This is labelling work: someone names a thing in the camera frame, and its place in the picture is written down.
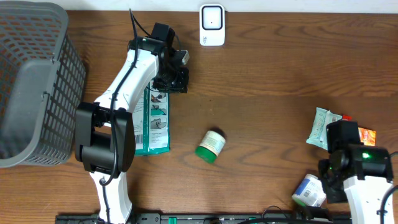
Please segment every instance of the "bottle label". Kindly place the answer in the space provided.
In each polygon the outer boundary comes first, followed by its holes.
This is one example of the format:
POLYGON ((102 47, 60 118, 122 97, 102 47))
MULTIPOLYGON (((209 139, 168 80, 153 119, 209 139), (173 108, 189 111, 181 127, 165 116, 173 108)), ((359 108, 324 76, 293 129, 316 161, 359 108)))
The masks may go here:
POLYGON ((225 145, 225 138, 214 131, 208 131, 199 146, 205 147, 218 156, 225 145))

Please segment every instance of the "white wall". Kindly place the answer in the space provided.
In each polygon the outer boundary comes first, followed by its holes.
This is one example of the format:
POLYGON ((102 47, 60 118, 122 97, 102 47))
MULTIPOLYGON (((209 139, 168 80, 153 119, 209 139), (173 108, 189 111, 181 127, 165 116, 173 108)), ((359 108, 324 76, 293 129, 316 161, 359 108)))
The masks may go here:
MULTIPOLYGON (((46 0, 28 0, 42 2, 46 0)), ((221 3, 229 12, 398 13, 398 0, 47 0, 72 10, 197 11, 221 3)))

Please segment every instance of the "wet wipes package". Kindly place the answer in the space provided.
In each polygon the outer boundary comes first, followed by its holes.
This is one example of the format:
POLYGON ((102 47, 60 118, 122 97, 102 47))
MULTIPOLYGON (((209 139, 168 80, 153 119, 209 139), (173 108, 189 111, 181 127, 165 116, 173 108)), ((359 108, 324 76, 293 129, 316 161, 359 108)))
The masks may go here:
POLYGON ((317 113, 313 121, 312 131, 306 143, 316 145, 328 150, 328 140, 326 138, 326 126, 332 122, 343 118, 341 115, 333 114, 330 110, 317 108, 317 113))

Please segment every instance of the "wooden surface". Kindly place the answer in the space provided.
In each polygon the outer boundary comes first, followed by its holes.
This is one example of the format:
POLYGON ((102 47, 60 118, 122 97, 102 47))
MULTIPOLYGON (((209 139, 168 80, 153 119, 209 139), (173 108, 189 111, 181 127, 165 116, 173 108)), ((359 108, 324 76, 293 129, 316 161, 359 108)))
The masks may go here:
MULTIPOLYGON (((129 14, 68 14, 70 37, 88 67, 85 101, 91 102, 126 59, 129 14)), ((191 57, 188 94, 170 100, 171 151, 136 157, 128 171, 137 207, 165 213, 291 209, 298 184, 328 156, 305 143, 316 107, 351 115, 377 131, 378 146, 398 149, 395 15, 227 13, 222 47, 199 44, 198 13, 136 17, 147 30, 155 22, 171 25, 191 57), (212 126, 228 139, 209 165, 194 152, 212 126)), ((393 166, 397 174, 396 160, 393 166)), ((94 182, 74 156, 62 166, 0 169, 0 198, 0 223, 53 223, 60 213, 100 208, 94 182)), ((347 204, 325 206, 348 211, 347 204)))

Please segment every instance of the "orange packet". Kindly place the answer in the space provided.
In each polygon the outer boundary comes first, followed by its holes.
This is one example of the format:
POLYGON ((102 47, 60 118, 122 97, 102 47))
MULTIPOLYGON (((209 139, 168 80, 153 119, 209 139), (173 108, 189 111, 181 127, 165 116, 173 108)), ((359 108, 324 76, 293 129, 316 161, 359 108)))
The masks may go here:
POLYGON ((376 145, 376 131, 369 130, 366 128, 359 129, 359 138, 365 146, 375 146, 376 145))

